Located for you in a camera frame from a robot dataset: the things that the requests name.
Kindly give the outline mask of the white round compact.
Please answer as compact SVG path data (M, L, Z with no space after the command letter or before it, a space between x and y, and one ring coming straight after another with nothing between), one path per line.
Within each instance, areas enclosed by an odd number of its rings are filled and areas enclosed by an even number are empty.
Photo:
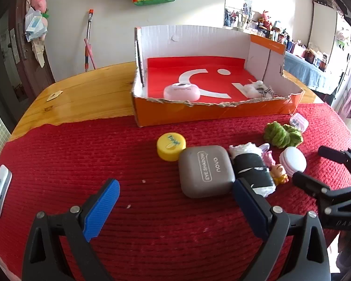
M282 151L279 159L289 177L297 171L304 172L307 167L304 154L296 147L287 147Z

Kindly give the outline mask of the yellow small figurine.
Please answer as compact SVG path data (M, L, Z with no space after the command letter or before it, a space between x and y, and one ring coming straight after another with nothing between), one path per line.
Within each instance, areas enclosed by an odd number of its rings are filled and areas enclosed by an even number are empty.
M286 184L289 181L289 177L281 164L271 166L269 172L276 186Z

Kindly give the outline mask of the pink small figurine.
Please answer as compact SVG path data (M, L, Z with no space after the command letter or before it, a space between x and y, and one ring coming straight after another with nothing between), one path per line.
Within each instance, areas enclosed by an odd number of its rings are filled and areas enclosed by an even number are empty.
M263 159L263 162L267 167L271 168L276 164L276 161L273 158L272 151L270 150L270 144L269 143L264 143L260 145L259 147L262 151L261 157Z

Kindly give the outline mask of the green fuzzy scrunchie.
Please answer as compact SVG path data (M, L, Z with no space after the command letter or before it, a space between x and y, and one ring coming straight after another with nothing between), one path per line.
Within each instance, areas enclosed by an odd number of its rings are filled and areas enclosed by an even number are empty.
M304 141L300 130L288 124L281 125L277 121L266 125L264 140L279 149L298 147Z

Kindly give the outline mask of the clear pink plastic box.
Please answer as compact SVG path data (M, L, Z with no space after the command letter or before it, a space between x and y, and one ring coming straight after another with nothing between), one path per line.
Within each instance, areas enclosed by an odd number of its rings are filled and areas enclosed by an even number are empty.
M308 126L309 121L303 117L300 113L295 113L290 117L289 123L291 126L304 133Z

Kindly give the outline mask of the black white cloth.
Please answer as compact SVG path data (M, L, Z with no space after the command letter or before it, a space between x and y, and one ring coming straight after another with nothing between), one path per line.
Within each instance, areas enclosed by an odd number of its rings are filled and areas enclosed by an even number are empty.
M263 150L252 142L230 145L229 153L236 178L243 178L251 189L266 198L276 190L269 167L263 161Z

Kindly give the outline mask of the grey eyeshadow case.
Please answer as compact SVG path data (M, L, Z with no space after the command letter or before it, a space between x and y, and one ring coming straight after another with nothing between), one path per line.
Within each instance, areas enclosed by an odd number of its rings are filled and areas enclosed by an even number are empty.
M235 181L230 156L219 145L186 148L178 166L181 189L190 198L223 195Z

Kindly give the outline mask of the white fluffy bear clip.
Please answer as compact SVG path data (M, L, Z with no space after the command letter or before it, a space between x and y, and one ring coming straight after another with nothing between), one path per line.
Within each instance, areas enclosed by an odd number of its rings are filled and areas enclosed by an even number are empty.
M275 98L278 95L272 90L271 87L266 86L262 81L251 82L243 86L246 97L249 99L254 98Z

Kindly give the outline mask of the yellow round tin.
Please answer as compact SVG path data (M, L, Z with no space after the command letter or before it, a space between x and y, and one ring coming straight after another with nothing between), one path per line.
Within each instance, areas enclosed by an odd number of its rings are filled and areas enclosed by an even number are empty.
M175 162L186 148L186 139L179 133L165 133L157 140L157 154L159 158Z

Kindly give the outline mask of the pink round camera case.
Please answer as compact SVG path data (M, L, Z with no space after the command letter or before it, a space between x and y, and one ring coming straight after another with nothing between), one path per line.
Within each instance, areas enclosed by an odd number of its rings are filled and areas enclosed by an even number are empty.
M196 84L175 83L164 88L163 98L170 101L196 102L201 92Z

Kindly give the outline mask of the white wardrobe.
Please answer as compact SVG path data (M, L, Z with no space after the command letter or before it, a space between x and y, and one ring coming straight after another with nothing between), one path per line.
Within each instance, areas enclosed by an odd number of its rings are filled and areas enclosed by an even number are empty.
M306 60L319 75L314 90L332 104L351 73L351 19L335 0L313 0Z

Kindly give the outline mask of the red plush toy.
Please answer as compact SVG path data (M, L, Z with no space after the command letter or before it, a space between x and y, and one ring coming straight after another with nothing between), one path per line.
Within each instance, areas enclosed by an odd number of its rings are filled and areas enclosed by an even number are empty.
M271 30L273 28L273 23L271 22L269 11L263 11L260 22L263 24L263 27L267 30Z

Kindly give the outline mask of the orange cardboard box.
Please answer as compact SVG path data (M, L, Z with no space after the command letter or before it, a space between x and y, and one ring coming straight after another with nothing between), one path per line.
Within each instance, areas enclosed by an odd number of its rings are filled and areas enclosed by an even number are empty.
M283 75L284 45L236 30L204 26L146 26L134 32L132 101L141 127L296 111L303 90ZM246 97L262 81L275 98ZM196 102L163 98L165 87L196 84Z

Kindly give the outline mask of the hanging plastic bag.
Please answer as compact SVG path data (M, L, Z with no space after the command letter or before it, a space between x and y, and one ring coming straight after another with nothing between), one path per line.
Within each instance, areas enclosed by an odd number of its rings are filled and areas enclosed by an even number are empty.
M48 31L48 21L40 12L29 8L25 15L25 37L28 42L43 37Z

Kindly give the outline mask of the pink plush toy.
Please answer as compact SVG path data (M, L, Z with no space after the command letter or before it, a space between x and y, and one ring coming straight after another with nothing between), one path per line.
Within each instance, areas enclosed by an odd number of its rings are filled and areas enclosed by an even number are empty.
M46 13L47 2L46 2L46 0L31 0L31 7L35 11L40 11L41 13Z

